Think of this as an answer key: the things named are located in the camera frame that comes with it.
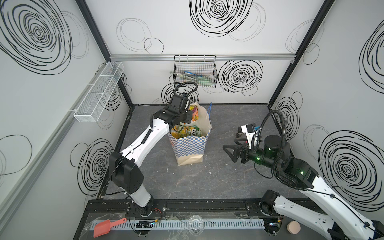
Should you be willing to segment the green item in basket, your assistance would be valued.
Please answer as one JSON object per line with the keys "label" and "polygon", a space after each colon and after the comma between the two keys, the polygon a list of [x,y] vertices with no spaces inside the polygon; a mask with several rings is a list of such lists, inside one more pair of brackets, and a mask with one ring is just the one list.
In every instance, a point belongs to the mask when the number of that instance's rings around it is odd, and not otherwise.
{"label": "green item in basket", "polygon": [[197,77],[198,84],[200,84],[202,87],[211,87],[215,85],[215,80],[212,80],[211,78],[206,77]]}

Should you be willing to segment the blue handled tool in basket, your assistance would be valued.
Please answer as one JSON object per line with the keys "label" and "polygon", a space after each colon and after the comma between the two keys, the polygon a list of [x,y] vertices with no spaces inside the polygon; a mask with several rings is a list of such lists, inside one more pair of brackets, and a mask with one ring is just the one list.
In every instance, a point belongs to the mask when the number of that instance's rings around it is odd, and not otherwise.
{"label": "blue handled tool in basket", "polygon": [[188,72],[188,71],[184,71],[184,74],[186,76],[189,76],[189,77],[192,77],[192,78],[202,77],[202,75],[194,74],[194,73],[191,73],[191,72]]}

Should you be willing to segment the beige round sponge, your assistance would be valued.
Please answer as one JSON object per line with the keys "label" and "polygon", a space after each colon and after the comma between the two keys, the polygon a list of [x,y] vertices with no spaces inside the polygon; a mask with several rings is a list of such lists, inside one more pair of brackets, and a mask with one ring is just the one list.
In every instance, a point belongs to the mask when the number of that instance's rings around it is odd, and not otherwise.
{"label": "beige round sponge", "polygon": [[287,230],[290,234],[296,235],[301,231],[301,225],[297,221],[291,221],[287,224]]}

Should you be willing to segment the black lid spice jar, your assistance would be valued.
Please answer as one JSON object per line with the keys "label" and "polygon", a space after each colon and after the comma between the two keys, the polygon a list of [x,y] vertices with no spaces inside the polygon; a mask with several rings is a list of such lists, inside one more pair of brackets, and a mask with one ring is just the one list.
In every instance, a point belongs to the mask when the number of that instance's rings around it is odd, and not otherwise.
{"label": "black lid spice jar", "polygon": [[242,135],[243,135],[242,127],[238,127],[235,138],[240,139]]}

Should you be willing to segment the red plastic scoop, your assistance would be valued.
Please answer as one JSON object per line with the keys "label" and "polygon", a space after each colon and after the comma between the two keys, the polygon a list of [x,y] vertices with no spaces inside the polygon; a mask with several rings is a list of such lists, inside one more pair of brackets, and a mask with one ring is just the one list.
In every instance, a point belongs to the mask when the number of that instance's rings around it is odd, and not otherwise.
{"label": "red plastic scoop", "polygon": [[122,218],[122,219],[114,221],[114,222],[111,222],[110,220],[105,220],[101,223],[98,223],[94,227],[93,237],[97,238],[97,237],[100,237],[102,235],[106,235],[111,231],[111,228],[118,226],[118,225],[121,225],[121,224],[124,224],[126,222],[127,222],[127,219]]}

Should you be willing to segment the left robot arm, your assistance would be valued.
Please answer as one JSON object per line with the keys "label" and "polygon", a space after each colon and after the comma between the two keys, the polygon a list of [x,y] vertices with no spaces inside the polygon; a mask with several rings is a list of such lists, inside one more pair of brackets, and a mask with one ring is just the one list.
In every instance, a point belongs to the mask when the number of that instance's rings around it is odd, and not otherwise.
{"label": "left robot arm", "polygon": [[180,123],[191,123],[192,116],[193,112],[188,107],[181,110],[164,107],[151,115],[149,126],[131,145],[110,155],[109,179],[140,208],[146,208],[153,198],[144,186],[144,175],[140,170],[142,163],[163,136]]}

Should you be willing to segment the blue checkered paper bag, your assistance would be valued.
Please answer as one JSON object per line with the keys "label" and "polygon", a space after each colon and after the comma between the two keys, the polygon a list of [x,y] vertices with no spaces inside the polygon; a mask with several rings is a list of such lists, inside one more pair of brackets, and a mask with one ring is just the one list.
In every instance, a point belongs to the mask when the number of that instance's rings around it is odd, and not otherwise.
{"label": "blue checkered paper bag", "polygon": [[190,124],[181,123],[179,125],[197,126],[200,128],[202,136],[175,139],[171,135],[171,131],[168,133],[168,138],[179,166],[201,163],[203,161],[206,144],[212,130],[211,107],[205,109],[198,103],[193,104],[198,105],[199,119]]}

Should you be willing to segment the orange pink Fox's candy bag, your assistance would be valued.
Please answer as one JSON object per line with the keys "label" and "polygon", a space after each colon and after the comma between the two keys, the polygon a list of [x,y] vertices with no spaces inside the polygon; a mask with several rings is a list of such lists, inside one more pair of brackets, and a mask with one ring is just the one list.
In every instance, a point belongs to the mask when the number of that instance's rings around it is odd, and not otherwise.
{"label": "orange pink Fox's candy bag", "polygon": [[195,122],[199,119],[199,108],[198,105],[192,104],[189,106],[189,110],[192,112],[192,122]]}

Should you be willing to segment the green Fox's spring tea bag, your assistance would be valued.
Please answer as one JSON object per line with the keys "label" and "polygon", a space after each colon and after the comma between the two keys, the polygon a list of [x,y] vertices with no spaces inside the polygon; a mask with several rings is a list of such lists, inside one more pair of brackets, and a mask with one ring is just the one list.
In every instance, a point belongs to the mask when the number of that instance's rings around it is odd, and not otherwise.
{"label": "green Fox's spring tea bag", "polygon": [[197,126],[182,126],[176,125],[171,129],[171,135],[175,139],[185,138],[185,137],[201,137],[202,132]]}

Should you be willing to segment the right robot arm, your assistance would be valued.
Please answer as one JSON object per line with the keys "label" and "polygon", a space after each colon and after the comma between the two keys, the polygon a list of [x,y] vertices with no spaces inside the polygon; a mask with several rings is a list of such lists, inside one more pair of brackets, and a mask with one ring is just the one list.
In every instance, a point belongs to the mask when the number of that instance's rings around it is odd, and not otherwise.
{"label": "right robot arm", "polygon": [[263,148],[250,149],[250,141],[223,146],[233,162],[253,161],[272,170],[273,176],[282,184],[300,191],[310,198],[321,213],[289,201],[281,194],[268,190],[262,197],[259,208],[264,215],[273,213],[289,217],[316,231],[327,240],[382,240],[384,225],[373,221],[353,209],[321,178],[307,162],[294,158],[289,144],[282,147],[280,136],[265,138]]}

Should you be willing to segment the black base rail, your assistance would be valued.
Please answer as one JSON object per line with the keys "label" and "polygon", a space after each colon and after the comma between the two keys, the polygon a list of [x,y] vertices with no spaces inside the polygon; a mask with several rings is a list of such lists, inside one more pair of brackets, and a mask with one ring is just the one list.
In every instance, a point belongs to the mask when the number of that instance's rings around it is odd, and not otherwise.
{"label": "black base rail", "polygon": [[150,219],[177,213],[230,212],[237,216],[247,214],[251,217],[264,217],[259,209],[260,199],[157,199],[153,201],[152,213],[142,213],[131,200],[90,200],[82,215],[87,218],[102,217],[107,214],[122,214],[123,217]]}

